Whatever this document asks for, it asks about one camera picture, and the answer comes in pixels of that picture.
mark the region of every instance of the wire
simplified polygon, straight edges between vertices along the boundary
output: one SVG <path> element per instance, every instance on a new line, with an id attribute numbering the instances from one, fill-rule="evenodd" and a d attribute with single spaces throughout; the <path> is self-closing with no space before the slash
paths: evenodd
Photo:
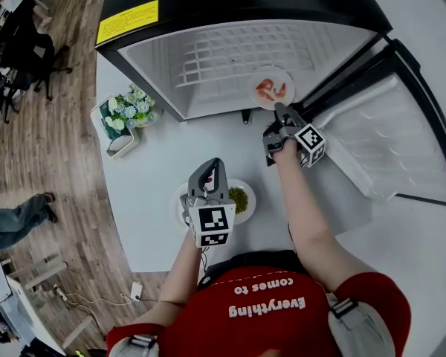
<path id="1" fill-rule="evenodd" d="M 79 303 L 73 303 L 71 300 L 68 300 L 68 303 L 70 303 L 74 308 L 83 311 L 82 309 L 78 308 L 78 307 L 83 307 L 86 308 L 90 313 L 91 313 L 91 317 L 94 319 L 94 321 L 96 322 L 96 326 L 99 329 L 99 332 L 101 333 L 101 335 L 104 337 L 104 339 L 106 339 L 106 334 L 103 331 L 103 328 L 101 327 L 101 324 L 99 323 L 99 320 L 97 320 L 97 315 L 91 310 L 89 309 L 87 306 L 83 306 L 82 304 Z"/>
<path id="2" fill-rule="evenodd" d="M 107 300 L 104 297 L 98 297 L 97 299 L 94 299 L 93 301 L 91 301 L 91 300 L 86 299 L 81 294 L 78 294 L 77 292 L 73 292 L 71 294 L 65 294 L 65 296 L 72 296 L 72 295 L 79 296 L 81 299 L 83 299 L 84 301 L 87 301 L 89 304 L 97 303 L 99 300 L 105 301 L 106 303 L 111 304 L 113 306 L 128 306 L 129 304 L 136 303 L 138 301 L 154 301 L 157 303 L 157 301 L 154 299 L 141 299 L 141 300 L 131 299 L 129 296 L 127 296 L 124 293 L 121 293 L 120 296 L 122 297 L 122 299 L 127 300 L 127 303 L 115 303 L 114 301 Z"/>
<path id="3" fill-rule="evenodd" d="M 72 293 L 70 293 L 70 294 L 66 294 L 66 293 L 64 293 L 64 291 L 62 290 L 62 293 L 63 293 L 64 296 L 66 296 L 66 297 L 69 297 L 69 296 L 72 296 L 72 295 L 79 296 L 81 299 L 83 299 L 84 301 L 88 302 L 89 304 L 97 303 L 99 300 L 102 300 L 102 301 L 104 301 L 104 302 L 106 302 L 106 303 L 108 303 L 108 304 L 111 304 L 111 305 L 113 305 L 113 306 L 128 306 L 129 304 L 136 303 L 136 302 L 138 302 L 138 301 L 154 301 L 154 302 L 157 303 L 157 301 L 154 300 L 154 299 L 143 299 L 143 300 L 131 299 L 129 296 L 127 296 L 127 295 L 124 294 L 124 293 L 121 293 L 120 296 L 121 296 L 123 299 L 127 300 L 127 303 L 115 303 L 115 302 L 113 302 L 113 301 L 110 301 L 110 300 L 105 299 L 104 297 L 98 297 L 97 299 L 94 299 L 94 300 L 88 300 L 88 299 L 86 299 L 84 296 L 82 296 L 81 294 L 78 294 L 77 292 L 72 292 Z M 101 332 L 101 335 L 103 335 L 104 339 L 106 339 L 106 334 L 104 333 L 103 328 L 101 327 L 101 324 L 99 323 L 99 320 L 97 320 L 97 315 L 96 315 L 90 308 L 88 308 L 87 306 L 83 306 L 82 304 L 79 304 L 79 303 L 74 303 L 74 302 L 72 302 L 70 299 L 68 299 L 67 301 L 65 301 L 65 303 L 70 303 L 74 308 L 79 309 L 80 311 L 83 311 L 82 309 L 79 308 L 80 306 L 81 306 L 82 308 L 86 308 L 86 309 L 90 312 L 90 313 L 88 312 L 88 314 L 91 314 L 91 317 L 92 317 L 92 318 L 94 319 L 94 321 L 96 322 L 97 328 L 98 328 L 99 331 Z"/>
<path id="4" fill-rule="evenodd" d="M 201 262 L 203 263 L 203 271 L 206 274 L 207 273 L 207 264 L 208 264 L 208 259 L 207 259 L 207 255 L 205 254 L 205 251 L 210 250 L 209 247 L 203 247 L 201 250 Z"/>

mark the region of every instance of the chair leg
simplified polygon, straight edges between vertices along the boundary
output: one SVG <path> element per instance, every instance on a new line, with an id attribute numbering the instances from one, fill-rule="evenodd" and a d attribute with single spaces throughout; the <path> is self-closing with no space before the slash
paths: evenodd
<path id="1" fill-rule="evenodd" d="M 50 76 L 47 75 L 45 78 L 45 85 L 46 85 L 46 99 L 53 100 L 53 97 L 50 95 Z"/>
<path id="2" fill-rule="evenodd" d="M 58 272 L 62 271 L 68 267 L 66 262 L 61 262 L 59 265 L 56 265 L 53 268 L 50 268 L 48 271 L 44 272 L 43 274 L 39 275 L 38 277 L 35 277 L 34 279 L 30 280 L 24 285 L 25 289 L 32 289 L 34 286 L 37 286 L 40 284 L 43 280 L 47 280 L 49 277 L 52 277 L 53 275 L 57 274 Z"/>
<path id="3" fill-rule="evenodd" d="M 45 266 L 47 262 L 48 261 L 46 260 L 46 258 L 43 258 L 43 259 L 39 260 L 36 263 L 27 265 L 25 267 L 22 267 L 22 268 L 20 268 L 20 269 L 18 269 L 16 271 L 12 272 L 11 274 L 8 274 L 8 276 L 13 278 L 13 279 L 16 279 L 21 274 L 24 274 L 26 272 L 30 272 L 30 271 L 34 270 L 35 268 L 40 268 L 42 266 Z"/>
<path id="4" fill-rule="evenodd" d="M 13 101 L 12 101 L 12 100 L 10 101 L 10 106 L 12 106 L 12 110 L 13 110 L 16 114 L 18 114 L 18 113 L 20 112 L 20 110 L 17 110 L 17 109 L 16 109 L 16 107 L 15 107 L 15 105 L 13 104 Z"/>
<path id="5" fill-rule="evenodd" d="M 92 316 L 88 315 L 85 317 L 83 321 L 81 321 L 77 327 L 74 328 L 73 332 L 71 332 L 63 341 L 62 348 L 66 349 L 69 347 L 69 345 L 76 339 L 77 336 L 79 336 L 86 327 L 92 323 Z"/>
<path id="6" fill-rule="evenodd" d="M 5 113 L 4 113 L 4 115 L 3 115 L 5 124 L 8 124 L 8 123 L 9 123 L 9 121 L 7 120 L 8 106 L 9 106 L 9 105 L 10 105 L 9 101 L 6 100 L 6 101 L 5 101 Z"/>
<path id="7" fill-rule="evenodd" d="M 63 46 L 61 47 L 61 49 L 58 50 L 58 53 L 56 53 L 56 54 L 54 55 L 54 62 L 56 62 L 56 61 L 62 56 L 62 54 L 65 53 L 65 52 L 67 52 L 68 50 L 69 50 L 69 46 L 67 46 L 67 45 L 63 45 Z"/>
<path id="8" fill-rule="evenodd" d="M 40 90 L 39 85 L 41 85 L 42 82 L 43 82 L 43 78 L 40 78 L 38 80 L 38 82 L 36 83 L 35 88 L 33 89 L 34 92 L 39 92 L 39 90 Z"/>

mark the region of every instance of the human arm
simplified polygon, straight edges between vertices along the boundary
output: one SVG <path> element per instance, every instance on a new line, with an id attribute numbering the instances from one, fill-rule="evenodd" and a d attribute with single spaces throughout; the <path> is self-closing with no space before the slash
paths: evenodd
<path id="1" fill-rule="evenodd" d="M 187 232 L 175 262 L 162 287 L 158 302 L 135 323 L 169 326 L 195 294 L 200 268 L 201 249 L 196 247 L 192 233 Z"/>
<path id="2" fill-rule="evenodd" d="M 308 273 L 329 291 L 361 272 L 373 271 L 343 248 L 312 195 L 300 163 L 297 143 L 289 139 L 273 155 L 279 172 L 289 231 L 300 262 Z"/>

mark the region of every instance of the refrigerator door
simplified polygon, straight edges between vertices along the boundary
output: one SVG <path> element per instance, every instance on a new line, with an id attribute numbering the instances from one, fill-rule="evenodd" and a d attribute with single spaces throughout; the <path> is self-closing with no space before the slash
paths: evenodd
<path id="1" fill-rule="evenodd" d="M 300 111 L 365 196 L 446 205 L 446 120 L 398 40 Z"/>

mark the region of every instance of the shrimp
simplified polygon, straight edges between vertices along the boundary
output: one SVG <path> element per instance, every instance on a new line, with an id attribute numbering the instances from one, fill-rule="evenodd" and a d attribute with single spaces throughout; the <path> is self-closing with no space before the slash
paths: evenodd
<path id="1" fill-rule="evenodd" d="M 281 89 L 279 91 L 274 89 L 273 93 L 276 96 L 276 98 L 284 98 L 285 97 L 285 83 L 282 84 Z"/>
<path id="2" fill-rule="evenodd" d="M 273 87 L 274 87 L 274 82 L 272 80 L 265 79 L 258 86 L 256 86 L 256 90 L 267 89 L 271 91 Z"/>
<path id="3" fill-rule="evenodd" d="M 273 97 L 270 96 L 266 91 L 264 91 L 264 90 L 257 90 L 257 91 L 258 91 L 259 96 L 262 99 L 266 99 L 266 100 L 270 100 L 271 102 L 274 102 Z"/>

